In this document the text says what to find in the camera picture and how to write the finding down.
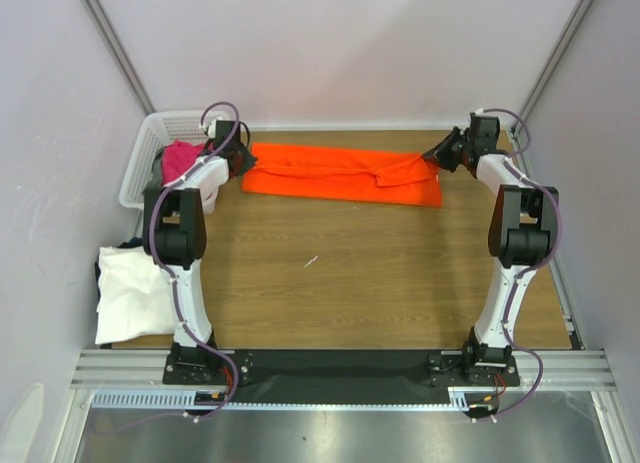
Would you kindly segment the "orange t shirt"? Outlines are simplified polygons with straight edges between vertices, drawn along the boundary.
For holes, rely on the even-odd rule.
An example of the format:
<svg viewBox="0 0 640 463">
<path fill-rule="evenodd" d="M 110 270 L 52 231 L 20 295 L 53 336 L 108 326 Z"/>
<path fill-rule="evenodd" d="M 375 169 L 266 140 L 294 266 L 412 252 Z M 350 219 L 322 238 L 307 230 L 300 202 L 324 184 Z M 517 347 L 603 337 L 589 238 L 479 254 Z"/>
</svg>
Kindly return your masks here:
<svg viewBox="0 0 640 463">
<path fill-rule="evenodd" d="M 438 169 L 418 153 L 257 143 L 242 190 L 274 196 L 440 208 Z"/>
</svg>

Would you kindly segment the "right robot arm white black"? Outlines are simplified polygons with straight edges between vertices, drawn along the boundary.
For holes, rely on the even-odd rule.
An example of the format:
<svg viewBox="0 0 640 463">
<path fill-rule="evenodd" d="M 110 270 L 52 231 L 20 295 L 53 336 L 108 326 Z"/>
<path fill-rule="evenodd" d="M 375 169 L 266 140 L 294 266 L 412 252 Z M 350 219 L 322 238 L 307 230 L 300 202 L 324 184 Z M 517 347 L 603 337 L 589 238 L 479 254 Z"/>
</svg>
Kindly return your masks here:
<svg viewBox="0 0 640 463">
<path fill-rule="evenodd" d="M 435 371 L 466 385 L 491 385 L 514 375 L 517 316 L 537 271 L 554 258 L 562 232 L 558 190 L 535 182 L 498 148 L 497 115 L 519 116 L 506 109 L 479 109 L 469 126 L 455 127 L 422 159 L 438 169 L 465 168 L 495 196 L 487 247 L 494 273 L 480 317 L 463 343 L 461 356 Z"/>
</svg>

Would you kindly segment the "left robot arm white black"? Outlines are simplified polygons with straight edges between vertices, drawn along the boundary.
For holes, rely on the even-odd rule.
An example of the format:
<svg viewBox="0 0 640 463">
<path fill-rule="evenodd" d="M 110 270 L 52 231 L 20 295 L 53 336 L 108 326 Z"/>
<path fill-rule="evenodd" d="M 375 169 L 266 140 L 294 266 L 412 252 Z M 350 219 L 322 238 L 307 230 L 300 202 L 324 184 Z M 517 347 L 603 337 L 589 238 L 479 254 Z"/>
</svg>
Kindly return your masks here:
<svg viewBox="0 0 640 463">
<path fill-rule="evenodd" d="M 215 208 L 219 188 L 244 175 L 257 159 L 249 150 L 250 130 L 238 120 L 201 122 L 201 145 L 175 142 L 159 157 L 160 180 L 144 190 L 143 247 L 169 286 L 175 329 L 166 359 L 166 384 L 212 382 L 228 362 L 217 354 L 206 313 L 201 263 L 206 251 L 205 216 Z"/>
</svg>

